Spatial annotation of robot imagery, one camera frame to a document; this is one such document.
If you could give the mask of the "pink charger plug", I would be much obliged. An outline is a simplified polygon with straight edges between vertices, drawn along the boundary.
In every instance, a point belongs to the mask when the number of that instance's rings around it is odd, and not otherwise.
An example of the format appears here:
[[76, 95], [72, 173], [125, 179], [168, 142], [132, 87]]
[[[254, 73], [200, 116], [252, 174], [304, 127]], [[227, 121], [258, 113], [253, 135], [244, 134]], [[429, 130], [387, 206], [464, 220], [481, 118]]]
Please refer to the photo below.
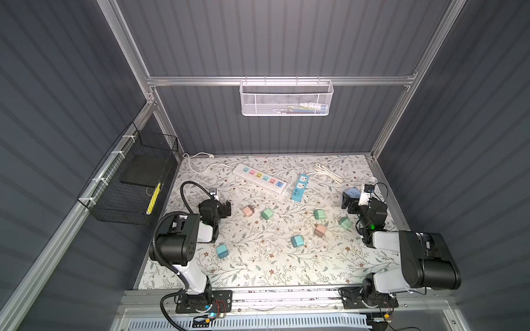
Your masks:
[[254, 214], [254, 210], [248, 205], [242, 209], [245, 217], [251, 217]]
[[314, 230], [314, 235], [323, 238], [327, 232], [327, 227], [322, 224], [317, 224]]

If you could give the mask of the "teal power strip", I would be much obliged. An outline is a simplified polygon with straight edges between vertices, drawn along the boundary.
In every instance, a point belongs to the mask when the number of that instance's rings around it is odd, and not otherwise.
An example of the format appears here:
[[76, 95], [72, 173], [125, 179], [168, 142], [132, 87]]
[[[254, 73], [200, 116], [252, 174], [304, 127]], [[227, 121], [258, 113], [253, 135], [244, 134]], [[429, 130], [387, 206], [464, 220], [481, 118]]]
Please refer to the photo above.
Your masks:
[[302, 174], [299, 176], [298, 181], [293, 189], [293, 193], [291, 195], [291, 198], [295, 202], [301, 202], [302, 198], [304, 196], [304, 192], [306, 190], [306, 187], [309, 183], [309, 176]]

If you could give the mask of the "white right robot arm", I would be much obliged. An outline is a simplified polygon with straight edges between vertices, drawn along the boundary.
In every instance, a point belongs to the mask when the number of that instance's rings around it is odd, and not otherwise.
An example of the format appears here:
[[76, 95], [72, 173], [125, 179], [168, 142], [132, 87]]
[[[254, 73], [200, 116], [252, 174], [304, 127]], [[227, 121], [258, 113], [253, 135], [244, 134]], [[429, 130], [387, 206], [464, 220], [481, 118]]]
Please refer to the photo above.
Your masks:
[[369, 248], [397, 252], [400, 265], [387, 271], [368, 274], [360, 289], [368, 307], [389, 303], [393, 295], [422, 288], [456, 290], [462, 277], [458, 266], [439, 233], [385, 229], [388, 206], [369, 185], [366, 190], [348, 189], [342, 193], [341, 208], [357, 216], [354, 225], [363, 244]]

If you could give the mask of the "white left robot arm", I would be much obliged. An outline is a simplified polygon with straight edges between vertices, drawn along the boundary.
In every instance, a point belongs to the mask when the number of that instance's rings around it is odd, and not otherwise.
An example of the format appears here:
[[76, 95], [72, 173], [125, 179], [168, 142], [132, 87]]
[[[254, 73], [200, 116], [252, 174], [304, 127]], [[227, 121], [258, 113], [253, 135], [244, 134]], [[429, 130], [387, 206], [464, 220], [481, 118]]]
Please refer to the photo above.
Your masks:
[[166, 213], [155, 226], [149, 258], [174, 273], [184, 284], [184, 294], [210, 297], [211, 282], [200, 270], [195, 252], [198, 244], [212, 244], [219, 236], [219, 222], [232, 215], [231, 202], [207, 199], [197, 214]]

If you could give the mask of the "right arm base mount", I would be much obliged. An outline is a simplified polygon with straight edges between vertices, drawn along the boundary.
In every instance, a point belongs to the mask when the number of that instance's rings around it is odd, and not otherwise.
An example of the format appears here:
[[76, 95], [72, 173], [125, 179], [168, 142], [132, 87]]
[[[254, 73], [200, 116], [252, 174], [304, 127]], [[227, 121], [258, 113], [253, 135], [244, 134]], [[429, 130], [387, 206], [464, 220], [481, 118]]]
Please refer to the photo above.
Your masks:
[[343, 287], [338, 289], [345, 309], [373, 308], [393, 310], [399, 306], [395, 297], [390, 294], [365, 290], [363, 287]]

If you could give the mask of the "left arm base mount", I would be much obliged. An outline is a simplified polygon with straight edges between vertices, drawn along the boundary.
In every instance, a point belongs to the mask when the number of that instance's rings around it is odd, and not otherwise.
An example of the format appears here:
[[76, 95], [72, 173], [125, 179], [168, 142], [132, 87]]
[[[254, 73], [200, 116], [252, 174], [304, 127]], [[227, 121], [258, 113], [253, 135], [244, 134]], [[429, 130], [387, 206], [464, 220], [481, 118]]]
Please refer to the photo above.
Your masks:
[[229, 313], [232, 309], [233, 291], [207, 290], [200, 295], [180, 295], [176, 302], [177, 314]]

